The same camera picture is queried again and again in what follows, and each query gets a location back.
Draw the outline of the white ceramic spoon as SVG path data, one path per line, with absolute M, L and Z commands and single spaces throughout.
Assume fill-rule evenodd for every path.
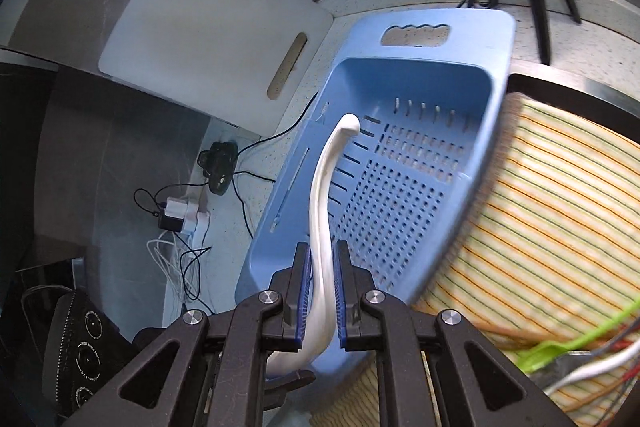
M 302 347 L 296 352 L 274 352 L 267 360 L 268 377 L 280 377 L 303 369 L 329 347 L 336 329 L 335 277 L 329 226 L 331 179 L 347 142 L 360 131 L 354 114 L 336 124 L 314 169 L 309 194 L 309 239 L 312 266 L 311 306 L 306 315 Z

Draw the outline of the white power strip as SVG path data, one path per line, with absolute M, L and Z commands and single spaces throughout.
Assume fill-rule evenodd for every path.
M 183 219 L 180 233 L 192 239 L 204 239 L 209 227 L 209 212 L 202 211 L 194 199 L 168 197 L 163 210 L 167 216 Z

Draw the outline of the black power adapter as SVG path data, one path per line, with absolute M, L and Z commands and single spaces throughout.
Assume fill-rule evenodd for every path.
M 158 227 L 163 231 L 180 233 L 183 227 L 183 219 L 166 215 L 164 210 L 160 210 L 157 218 Z

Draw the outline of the striped yellow towel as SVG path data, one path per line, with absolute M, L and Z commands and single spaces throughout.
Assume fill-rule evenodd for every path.
M 416 299 L 420 311 L 460 310 L 512 361 L 541 341 L 587 335 L 639 302 L 639 144 L 603 124 L 512 93 L 498 150 L 451 263 Z M 427 215 L 390 170 L 373 164 L 357 185 L 383 205 L 349 202 L 338 221 L 354 265 L 390 291 L 426 239 Z M 311 426 L 378 426 L 373 361 L 354 370 Z M 578 426 L 613 426 L 639 360 L 559 389 L 553 400 Z

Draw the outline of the green plastic spoon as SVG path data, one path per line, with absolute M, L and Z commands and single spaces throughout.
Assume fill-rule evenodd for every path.
M 617 312 L 588 333 L 566 341 L 544 340 L 532 349 L 521 351 L 518 354 L 516 366 L 525 374 L 538 371 L 538 369 L 542 369 L 560 355 L 587 346 L 591 341 L 602 337 L 611 329 L 615 329 L 616 326 L 622 324 L 627 317 L 630 317 L 638 309 L 639 299 L 636 299 L 622 311 Z

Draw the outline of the blue plastic drainer basket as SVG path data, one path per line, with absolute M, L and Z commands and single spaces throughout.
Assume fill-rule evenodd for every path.
M 495 143 L 515 38 L 499 10 L 374 14 L 352 26 L 286 156 L 235 296 L 264 288 L 309 237 L 311 180 L 345 115 L 328 187 L 331 237 L 375 286 L 404 301 L 434 277 Z

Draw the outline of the black induction cooktop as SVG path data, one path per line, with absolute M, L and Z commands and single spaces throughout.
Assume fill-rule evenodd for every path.
M 18 265 L 3 338 L 10 389 L 29 426 L 59 426 L 134 354 L 89 295 L 81 258 Z

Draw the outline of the white cutting board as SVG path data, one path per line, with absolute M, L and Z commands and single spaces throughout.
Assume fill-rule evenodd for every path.
M 127 86 L 270 135 L 332 23 L 311 0 L 129 0 L 98 67 Z

